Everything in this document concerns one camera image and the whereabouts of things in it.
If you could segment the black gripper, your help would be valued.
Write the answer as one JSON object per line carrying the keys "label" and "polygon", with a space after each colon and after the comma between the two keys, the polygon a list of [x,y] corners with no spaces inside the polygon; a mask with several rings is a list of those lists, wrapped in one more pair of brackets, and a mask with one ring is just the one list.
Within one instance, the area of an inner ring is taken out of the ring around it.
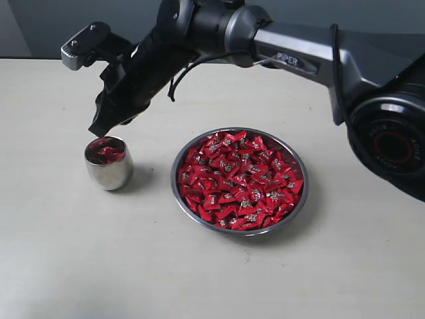
{"label": "black gripper", "polygon": [[196,58],[196,52],[160,39],[153,29],[117,66],[101,74],[104,89],[96,98],[96,113],[88,131],[104,137],[144,112],[152,98]]}

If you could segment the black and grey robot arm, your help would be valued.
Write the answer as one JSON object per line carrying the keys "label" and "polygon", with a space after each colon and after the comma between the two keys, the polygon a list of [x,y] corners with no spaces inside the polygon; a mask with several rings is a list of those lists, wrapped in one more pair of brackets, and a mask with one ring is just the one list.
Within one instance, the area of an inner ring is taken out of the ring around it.
{"label": "black and grey robot arm", "polygon": [[260,64],[326,86],[335,124],[357,158],[399,190],[424,199],[424,35],[278,23],[243,1],[162,1],[154,28],[102,74],[89,128],[105,136],[131,122],[164,87],[173,97],[195,66]]}

